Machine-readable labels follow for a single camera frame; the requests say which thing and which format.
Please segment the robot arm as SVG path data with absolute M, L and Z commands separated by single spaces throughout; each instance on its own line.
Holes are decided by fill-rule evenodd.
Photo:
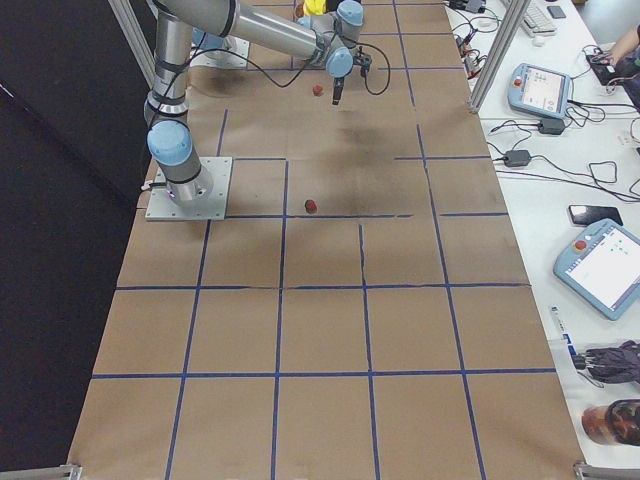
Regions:
M 358 45 L 364 11 L 357 1 L 291 21 L 243 1 L 159 1 L 155 73 L 145 102 L 147 146 L 159 165 L 144 184 L 154 220 L 220 220 L 225 215 L 232 160 L 201 157 L 187 126 L 187 72 L 191 65 L 245 67 L 256 44 L 324 68 L 333 78 L 334 104 L 354 67 L 371 58 Z

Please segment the person hand at desk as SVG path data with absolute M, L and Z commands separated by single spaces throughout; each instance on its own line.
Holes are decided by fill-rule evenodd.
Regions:
M 634 44 L 627 45 L 619 41 L 615 43 L 613 47 L 606 53 L 606 63 L 609 65 L 616 65 L 621 59 L 625 58 L 634 49 Z

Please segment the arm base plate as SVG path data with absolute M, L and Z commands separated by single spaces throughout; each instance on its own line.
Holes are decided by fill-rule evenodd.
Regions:
M 250 43 L 235 37 L 227 37 L 221 49 L 198 53 L 191 66 L 202 66 L 222 70 L 242 70 L 247 67 Z
M 188 183 L 166 179 L 158 168 L 150 188 L 145 218 L 148 221 L 221 221 L 226 217 L 233 159 L 200 157 L 199 176 Z

